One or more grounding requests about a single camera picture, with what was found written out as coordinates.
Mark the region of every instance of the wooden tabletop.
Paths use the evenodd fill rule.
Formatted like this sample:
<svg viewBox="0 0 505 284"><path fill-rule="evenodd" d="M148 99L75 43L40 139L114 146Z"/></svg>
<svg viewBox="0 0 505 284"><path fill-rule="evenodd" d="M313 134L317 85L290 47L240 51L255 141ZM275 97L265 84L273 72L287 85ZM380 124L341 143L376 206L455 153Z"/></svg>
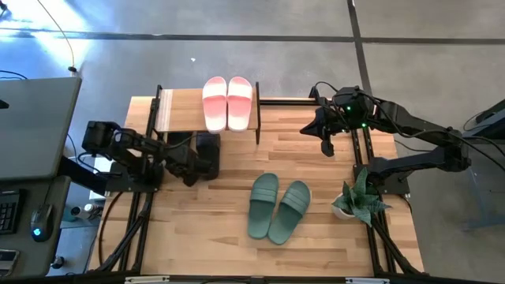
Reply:
<svg viewBox="0 0 505 284"><path fill-rule="evenodd" d="M146 114L140 115L142 99L132 98L126 119L126 125L140 133L147 121ZM298 132L314 118L314 110L312 106L262 106L259 145L254 132L222 133L221 169L214 181L188 188L166 172L155 194L142 274L371 276L365 225L356 219L337 219L331 212L330 203L342 191L342 183L353 184L350 135L332 137L335 156L324 156L319 139ZM376 156L396 157L392 135L372 131L372 143ZM279 199L294 180L304 181L312 191L307 214L284 245L247 235L250 189L265 172L279 176ZM131 198L132 194L123 194L111 210L103 235L105 257L125 232ZM384 201L393 207L386 213L391 238L423 271L407 204L397 196L384 196ZM129 265L137 237L133 243ZM386 267L381 241L378 246ZM97 266L96 245L90 268Z"/></svg>
<svg viewBox="0 0 505 284"><path fill-rule="evenodd" d="M149 115L153 97L132 97L126 128L145 129L148 123L144 116ZM252 89L251 115L247 129L258 128L258 108L256 88ZM159 112L156 130L160 132L205 131L204 104L202 89L163 89L160 92Z"/></svg>

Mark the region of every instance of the white slipper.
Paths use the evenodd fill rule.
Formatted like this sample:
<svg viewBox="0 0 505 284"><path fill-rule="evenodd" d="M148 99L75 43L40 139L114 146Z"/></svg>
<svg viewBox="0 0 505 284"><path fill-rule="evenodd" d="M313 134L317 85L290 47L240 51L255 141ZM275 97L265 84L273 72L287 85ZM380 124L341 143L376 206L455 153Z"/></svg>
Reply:
<svg viewBox="0 0 505 284"><path fill-rule="evenodd" d="M205 126L213 134L226 128L226 81L222 77L212 77L202 91Z"/></svg>
<svg viewBox="0 0 505 284"><path fill-rule="evenodd" d="M234 77L228 86L228 128L244 131L249 125L253 104L253 87L242 77Z"/></svg>

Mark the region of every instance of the concrete floor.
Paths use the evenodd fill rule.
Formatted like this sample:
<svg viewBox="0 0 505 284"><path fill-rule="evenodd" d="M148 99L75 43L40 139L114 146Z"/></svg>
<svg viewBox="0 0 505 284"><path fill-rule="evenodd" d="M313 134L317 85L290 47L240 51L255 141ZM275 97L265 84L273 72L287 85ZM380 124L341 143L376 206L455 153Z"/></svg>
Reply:
<svg viewBox="0 0 505 284"><path fill-rule="evenodd" d="M130 97L154 95L157 84L199 88L214 75L226 79L241 75L259 81L263 96L297 97L306 97L318 80L338 88L361 85L352 42L145 40L154 39L152 34L349 37L353 31L346 0L43 2L64 30L93 32L78 33L79 39L70 40L84 78L69 132L77 144L88 120L122 124ZM364 37L505 38L501 0L354 2ZM64 39L36 32L56 30L51 19L36 4L5 3L12 11L0 19L0 69L29 78L68 76L70 56ZM22 38L16 35L19 31L31 34ZM124 34L125 39L106 39L107 32ZM394 100L421 118L460 129L467 118L503 99L505 89L505 41L461 43L365 43L373 95ZM429 147L418 140L402 141L414 148ZM413 154L403 148L398 153ZM462 231L463 223L476 217L467 173L426 170L414 173L409 182L426 271L505 282L505 226ZM89 244L92 236L67 234L74 240L82 236L86 240L82 244ZM62 252L65 246L62 239L58 252L71 254ZM71 271L81 271L85 261L74 265Z"/></svg>

